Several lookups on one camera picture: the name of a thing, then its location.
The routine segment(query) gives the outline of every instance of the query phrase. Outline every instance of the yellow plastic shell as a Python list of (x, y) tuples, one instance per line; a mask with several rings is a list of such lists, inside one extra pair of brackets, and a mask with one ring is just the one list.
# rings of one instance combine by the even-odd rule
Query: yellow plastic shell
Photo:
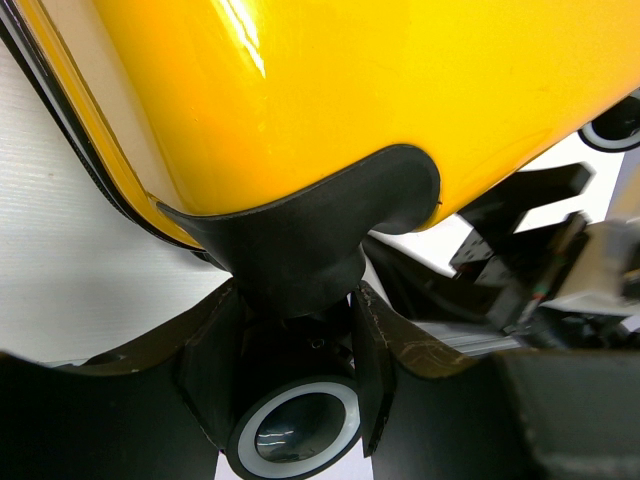
[(156, 199), (237, 212), (395, 143), (438, 166), (437, 223), (640, 85), (636, 0), (17, 3), (121, 193), (187, 242)]

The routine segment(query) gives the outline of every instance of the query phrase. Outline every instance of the wheel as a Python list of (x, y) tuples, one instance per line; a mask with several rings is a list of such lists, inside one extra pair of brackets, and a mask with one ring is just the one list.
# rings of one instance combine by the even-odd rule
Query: wheel
[(578, 134), (601, 152), (626, 152), (640, 146), (640, 89), (587, 123)]
[(252, 405), (225, 453), (245, 480), (309, 478), (351, 450), (359, 428), (358, 397), (350, 379), (307, 377)]
[(225, 447), (241, 478), (309, 478), (358, 441), (351, 351), (335, 329), (324, 327), (308, 317), (258, 323), (245, 333), (239, 420)]

